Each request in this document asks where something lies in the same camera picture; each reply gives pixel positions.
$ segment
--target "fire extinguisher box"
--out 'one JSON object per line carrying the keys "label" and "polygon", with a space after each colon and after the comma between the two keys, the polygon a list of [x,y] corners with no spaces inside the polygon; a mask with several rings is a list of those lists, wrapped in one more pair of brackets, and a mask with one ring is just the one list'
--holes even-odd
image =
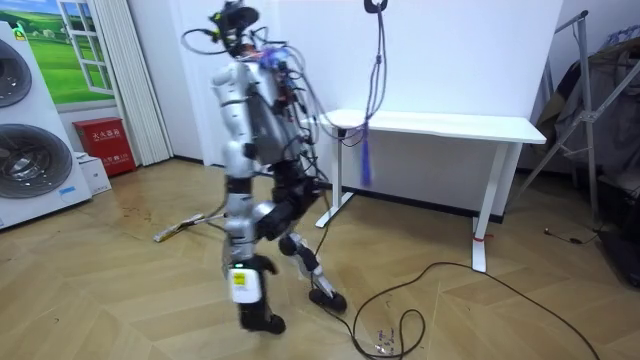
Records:
{"label": "fire extinguisher box", "polygon": [[136,169],[122,119],[103,118],[73,123],[87,154],[102,160],[108,176]]}

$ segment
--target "washing machine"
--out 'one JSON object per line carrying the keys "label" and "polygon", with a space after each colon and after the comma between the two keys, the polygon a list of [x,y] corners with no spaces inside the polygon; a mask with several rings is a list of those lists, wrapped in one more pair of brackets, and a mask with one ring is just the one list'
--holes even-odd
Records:
{"label": "washing machine", "polygon": [[0,229],[89,198],[26,37],[0,21]]}

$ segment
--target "white box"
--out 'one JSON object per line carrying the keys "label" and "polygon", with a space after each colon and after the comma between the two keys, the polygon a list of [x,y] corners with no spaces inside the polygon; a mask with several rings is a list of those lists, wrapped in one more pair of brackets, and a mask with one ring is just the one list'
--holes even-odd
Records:
{"label": "white box", "polygon": [[91,190],[91,195],[96,195],[111,189],[111,183],[109,182],[106,171],[104,171],[102,160],[85,155],[78,158],[78,162]]}

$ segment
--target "landscape poster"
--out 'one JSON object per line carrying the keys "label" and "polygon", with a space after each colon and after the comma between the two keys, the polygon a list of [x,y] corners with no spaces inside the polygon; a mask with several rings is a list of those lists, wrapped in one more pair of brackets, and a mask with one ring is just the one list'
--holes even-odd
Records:
{"label": "landscape poster", "polygon": [[[90,15],[86,4],[81,5],[85,7],[84,13]],[[74,29],[76,26],[83,27],[76,4],[65,3],[65,8],[71,17],[71,26]],[[89,90],[70,38],[64,29],[56,0],[0,0],[0,21],[6,21],[13,26],[19,24],[24,29],[54,103],[113,99],[111,95]],[[89,26],[92,27],[89,30],[94,31],[90,18],[89,22]],[[76,40],[83,58],[104,61],[97,38],[94,47],[97,48],[99,59],[94,59],[87,37],[78,36]],[[87,70],[94,86],[104,88],[98,66],[87,65]]]}

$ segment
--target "humanoid robot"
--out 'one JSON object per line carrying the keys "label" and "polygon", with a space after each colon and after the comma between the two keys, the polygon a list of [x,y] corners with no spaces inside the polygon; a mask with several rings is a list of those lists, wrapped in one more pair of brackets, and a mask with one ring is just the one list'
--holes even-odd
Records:
{"label": "humanoid robot", "polygon": [[[294,232],[298,220],[321,196],[318,178],[305,171],[301,155],[313,140],[301,131],[297,111],[306,113],[296,96],[282,42],[256,49],[244,43],[245,30],[258,12],[243,1],[227,1],[210,20],[217,29],[197,29],[221,41],[233,61],[213,77],[224,124],[231,140],[224,147],[227,240],[223,254],[231,298],[238,305],[240,323],[250,331],[280,334],[284,320],[267,301],[265,272],[276,273],[273,262],[256,253],[262,238],[278,240],[282,254],[294,258],[311,283],[309,299],[319,306],[344,312],[347,303],[325,277],[313,251]],[[272,200],[254,203],[254,162],[273,172]]]}

